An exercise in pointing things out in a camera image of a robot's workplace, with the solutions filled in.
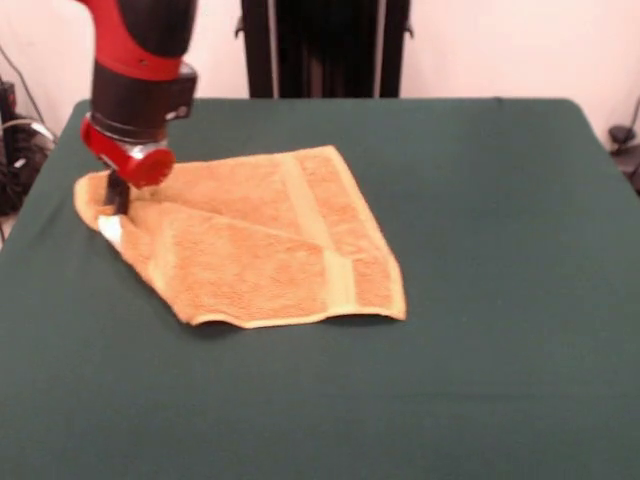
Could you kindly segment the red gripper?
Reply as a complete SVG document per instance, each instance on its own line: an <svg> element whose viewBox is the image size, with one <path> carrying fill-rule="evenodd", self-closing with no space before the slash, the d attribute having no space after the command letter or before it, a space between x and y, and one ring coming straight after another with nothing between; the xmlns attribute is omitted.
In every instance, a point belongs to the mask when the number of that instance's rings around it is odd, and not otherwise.
<svg viewBox="0 0 640 480"><path fill-rule="evenodd" d="M87 114L81 137L89 150L112 171L108 174L104 205L115 215L126 215L130 203L130 186L136 189L160 185L171 173L175 155L166 142L128 144L107 136Z"/></svg>

